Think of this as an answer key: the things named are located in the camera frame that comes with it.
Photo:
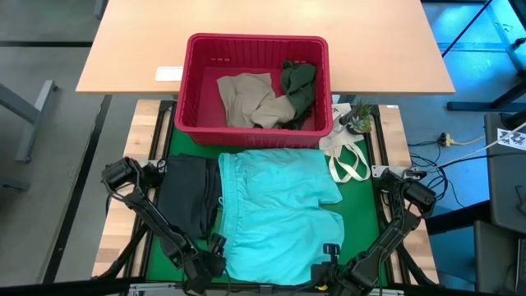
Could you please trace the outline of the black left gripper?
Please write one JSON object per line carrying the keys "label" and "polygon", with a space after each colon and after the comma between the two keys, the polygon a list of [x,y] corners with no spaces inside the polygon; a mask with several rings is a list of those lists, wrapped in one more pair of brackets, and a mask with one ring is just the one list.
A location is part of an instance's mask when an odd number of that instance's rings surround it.
{"label": "black left gripper", "polygon": [[186,292],[203,293],[208,289],[214,278],[220,277],[226,267],[223,256],[226,238],[212,233],[208,239],[208,251],[183,255],[184,274],[187,277],[184,284]]}

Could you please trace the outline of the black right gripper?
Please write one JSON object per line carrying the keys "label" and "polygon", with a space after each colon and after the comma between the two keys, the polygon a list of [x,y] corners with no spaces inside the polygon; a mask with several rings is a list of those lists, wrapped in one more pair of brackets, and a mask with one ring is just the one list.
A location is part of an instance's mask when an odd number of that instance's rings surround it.
{"label": "black right gripper", "polygon": [[316,292],[328,296],[357,296],[351,283],[343,278],[342,268],[337,265],[340,255],[340,245],[325,243],[323,253],[330,256],[330,263],[311,266],[311,285]]}

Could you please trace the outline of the dark grey shorts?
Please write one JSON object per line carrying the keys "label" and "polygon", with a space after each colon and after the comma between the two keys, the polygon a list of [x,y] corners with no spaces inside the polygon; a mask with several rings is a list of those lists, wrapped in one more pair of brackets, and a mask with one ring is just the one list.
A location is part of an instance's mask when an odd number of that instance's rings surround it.
{"label": "dark grey shorts", "polygon": [[191,238],[208,238],[221,196],[218,160],[185,154],[168,157],[158,209],[172,226]]}

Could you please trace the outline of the teal shorts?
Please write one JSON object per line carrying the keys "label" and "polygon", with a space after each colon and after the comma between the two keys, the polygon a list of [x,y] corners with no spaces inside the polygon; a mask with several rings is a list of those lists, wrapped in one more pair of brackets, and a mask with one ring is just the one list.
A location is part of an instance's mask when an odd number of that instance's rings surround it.
{"label": "teal shorts", "polygon": [[344,242],[344,219],[325,204],[343,200],[324,154],[264,149],[219,156],[220,233],[235,280],[297,285],[326,260],[323,246]]}

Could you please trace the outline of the red plastic laundry bin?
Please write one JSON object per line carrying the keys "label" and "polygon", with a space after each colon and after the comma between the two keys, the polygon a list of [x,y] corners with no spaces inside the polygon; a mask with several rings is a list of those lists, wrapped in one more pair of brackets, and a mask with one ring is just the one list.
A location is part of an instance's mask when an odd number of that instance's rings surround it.
{"label": "red plastic laundry bin", "polygon": [[[283,94],[284,62],[316,67],[315,100],[302,128],[228,127],[216,81],[242,73],[269,73],[277,95]],[[187,41],[174,124],[196,144],[244,147],[313,147],[333,128],[329,48],[318,36],[232,35],[198,33]]]}

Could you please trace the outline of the cream canvas tote bag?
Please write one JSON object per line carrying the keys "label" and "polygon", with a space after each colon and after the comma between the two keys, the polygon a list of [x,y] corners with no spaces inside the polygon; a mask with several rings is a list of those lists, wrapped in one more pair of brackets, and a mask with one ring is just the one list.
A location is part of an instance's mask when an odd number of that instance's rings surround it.
{"label": "cream canvas tote bag", "polygon": [[[337,183],[346,183],[351,179],[359,182],[366,181],[371,177],[371,169],[362,149],[357,145],[362,141],[362,135],[353,135],[343,130],[341,133],[335,131],[335,119],[340,114],[345,114],[352,109],[350,103],[333,104],[332,117],[333,129],[328,136],[322,137],[319,141],[319,149],[329,157],[329,171],[332,178]],[[342,153],[350,152],[354,155],[353,164],[342,160]]]}

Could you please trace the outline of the green work mat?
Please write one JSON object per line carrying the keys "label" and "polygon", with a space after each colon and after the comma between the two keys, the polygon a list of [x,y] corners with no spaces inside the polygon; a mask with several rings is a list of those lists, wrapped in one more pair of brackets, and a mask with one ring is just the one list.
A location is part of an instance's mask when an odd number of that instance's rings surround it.
{"label": "green work mat", "polygon": [[[187,136],[179,132],[170,132],[173,125],[175,106],[168,126],[165,142],[165,153],[169,149],[176,150],[182,145],[190,143]],[[387,164],[385,143],[380,122],[371,130],[371,134],[363,141],[367,146],[372,162],[376,164]],[[345,243],[341,248],[340,260],[347,262],[351,257],[369,248],[379,234],[379,224],[376,222],[377,207],[381,206],[379,199],[371,197],[345,199],[339,205],[330,206],[330,210],[340,213],[345,223]],[[151,280],[173,280],[178,272],[174,270],[162,257],[157,242],[149,238],[143,238],[130,260],[119,272],[119,276],[144,275]]]}

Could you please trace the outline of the light wooden side board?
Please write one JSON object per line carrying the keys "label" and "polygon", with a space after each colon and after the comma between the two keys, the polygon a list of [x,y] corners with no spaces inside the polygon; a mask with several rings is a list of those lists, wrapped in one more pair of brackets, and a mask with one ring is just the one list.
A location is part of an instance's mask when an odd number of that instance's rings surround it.
{"label": "light wooden side board", "polygon": [[[379,105],[378,109],[387,164],[410,167],[412,163],[399,107]],[[404,246],[423,273],[435,284],[439,284],[425,220],[421,220],[420,225],[405,238]]]}
{"label": "light wooden side board", "polygon": [[[172,111],[171,100],[138,100],[123,154],[141,163],[165,157],[165,142]],[[138,229],[139,222],[135,213],[122,202],[111,198],[92,270],[93,276],[102,275],[109,269]]]}

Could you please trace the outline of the beige garment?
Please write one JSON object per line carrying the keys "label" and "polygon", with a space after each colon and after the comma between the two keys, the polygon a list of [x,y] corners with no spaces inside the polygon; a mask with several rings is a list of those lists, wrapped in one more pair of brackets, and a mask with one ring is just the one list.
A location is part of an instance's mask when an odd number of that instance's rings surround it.
{"label": "beige garment", "polygon": [[222,76],[216,83],[228,127],[279,128],[296,109],[286,95],[277,96],[269,73]]}

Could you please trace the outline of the small potted succulent plant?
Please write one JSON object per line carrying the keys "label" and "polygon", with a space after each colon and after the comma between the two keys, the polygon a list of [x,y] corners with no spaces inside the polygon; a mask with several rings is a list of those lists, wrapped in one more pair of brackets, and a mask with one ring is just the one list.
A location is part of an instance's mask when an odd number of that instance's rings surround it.
{"label": "small potted succulent plant", "polygon": [[347,131],[353,135],[369,133],[373,121],[372,106],[359,100],[352,105],[351,116],[347,124]]}

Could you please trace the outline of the clear spray bottle black cap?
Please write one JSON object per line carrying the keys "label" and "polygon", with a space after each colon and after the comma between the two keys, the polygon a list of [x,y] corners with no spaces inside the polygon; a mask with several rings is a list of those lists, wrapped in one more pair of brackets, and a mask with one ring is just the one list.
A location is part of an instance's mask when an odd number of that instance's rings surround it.
{"label": "clear spray bottle black cap", "polygon": [[340,114],[335,119],[335,131],[337,133],[341,133],[343,130],[347,131],[350,134],[358,135],[358,132],[354,130],[354,128],[351,126],[353,115],[355,114],[355,111],[348,111],[345,114]]}

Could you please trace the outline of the white paper label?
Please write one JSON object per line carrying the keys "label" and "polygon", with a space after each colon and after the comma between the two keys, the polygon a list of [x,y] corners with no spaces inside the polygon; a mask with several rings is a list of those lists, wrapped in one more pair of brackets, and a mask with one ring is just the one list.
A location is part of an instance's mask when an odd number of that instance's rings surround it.
{"label": "white paper label", "polygon": [[158,67],[155,73],[155,80],[159,82],[181,81],[183,67]]}

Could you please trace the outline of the yellow power plug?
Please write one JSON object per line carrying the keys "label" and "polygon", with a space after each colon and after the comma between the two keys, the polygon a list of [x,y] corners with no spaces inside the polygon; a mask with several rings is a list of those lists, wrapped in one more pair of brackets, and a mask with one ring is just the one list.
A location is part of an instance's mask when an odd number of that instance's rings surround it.
{"label": "yellow power plug", "polygon": [[484,139],[484,136],[480,136],[478,138],[469,140],[469,141],[456,141],[449,133],[441,133],[440,137],[438,138],[437,142],[441,146],[450,147],[450,146],[469,146],[473,143],[476,143],[478,141],[481,141]]}

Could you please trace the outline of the dark green garment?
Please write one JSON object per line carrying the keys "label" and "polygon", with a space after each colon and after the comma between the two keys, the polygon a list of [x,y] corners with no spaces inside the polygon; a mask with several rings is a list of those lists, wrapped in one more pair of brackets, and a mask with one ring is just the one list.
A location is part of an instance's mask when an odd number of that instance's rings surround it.
{"label": "dark green garment", "polygon": [[284,124],[290,130],[301,130],[305,120],[311,115],[316,92],[316,67],[310,63],[284,61],[280,84],[288,101],[293,106],[293,119]]}

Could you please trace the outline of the black equipment cart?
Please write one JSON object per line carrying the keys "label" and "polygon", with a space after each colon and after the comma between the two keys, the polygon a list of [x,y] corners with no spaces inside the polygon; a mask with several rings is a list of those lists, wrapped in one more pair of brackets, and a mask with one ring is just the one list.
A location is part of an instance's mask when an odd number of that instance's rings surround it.
{"label": "black equipment cart", "polygon": [[526,150],[497,143],[487,154],[491,220],[526,235]]}

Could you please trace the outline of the white fiducial marker tag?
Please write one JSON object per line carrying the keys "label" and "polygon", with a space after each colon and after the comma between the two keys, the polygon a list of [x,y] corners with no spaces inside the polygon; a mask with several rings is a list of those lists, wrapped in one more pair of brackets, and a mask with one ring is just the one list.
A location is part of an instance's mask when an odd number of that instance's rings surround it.
{"label": "white fiducial marker tag", "polygon": [[526,133],[497,129],[498,145],[526,151]]}

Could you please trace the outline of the dark desk foot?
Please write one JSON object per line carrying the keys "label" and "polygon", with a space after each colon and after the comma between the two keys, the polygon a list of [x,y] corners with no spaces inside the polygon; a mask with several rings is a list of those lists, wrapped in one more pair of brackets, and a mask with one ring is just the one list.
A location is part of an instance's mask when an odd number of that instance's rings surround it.
{"label": "dark desk foot", "polygon": [[450,101],[446,104],[448,111],[462,112],[520,112],[526,110],[526,103],[515,103],[526,95],[526,69],[520,70],[518,77],[520,83],[492,102],[459,102]]}

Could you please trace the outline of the grey desk leg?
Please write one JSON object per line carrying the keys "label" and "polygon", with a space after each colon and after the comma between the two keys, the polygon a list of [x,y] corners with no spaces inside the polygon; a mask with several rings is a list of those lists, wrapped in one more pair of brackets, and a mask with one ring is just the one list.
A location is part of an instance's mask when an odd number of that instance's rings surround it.
{"label": "grey desk leg", "polygon": [[15,160],[17,162],[30,162],[30,154],[41,124],[41,119],[44,115],[44,110],[48,105],[49,98],[57,91],[58,86],[55,82],[53,80],[47,80],[44,82],[35,103],[30,104],[7,86],[0,84],[0,105],[27,122],[16,152]]}

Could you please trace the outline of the light wooden desk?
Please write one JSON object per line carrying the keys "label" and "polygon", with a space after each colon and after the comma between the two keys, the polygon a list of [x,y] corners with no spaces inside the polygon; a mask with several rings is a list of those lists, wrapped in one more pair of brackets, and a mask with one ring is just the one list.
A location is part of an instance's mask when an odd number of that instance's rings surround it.
{"label": "light wooden desk", "polygon": [[174,93],[196,33],[320,36],[336,93],[454,93],[420,0],[109,0],[76,89]]}

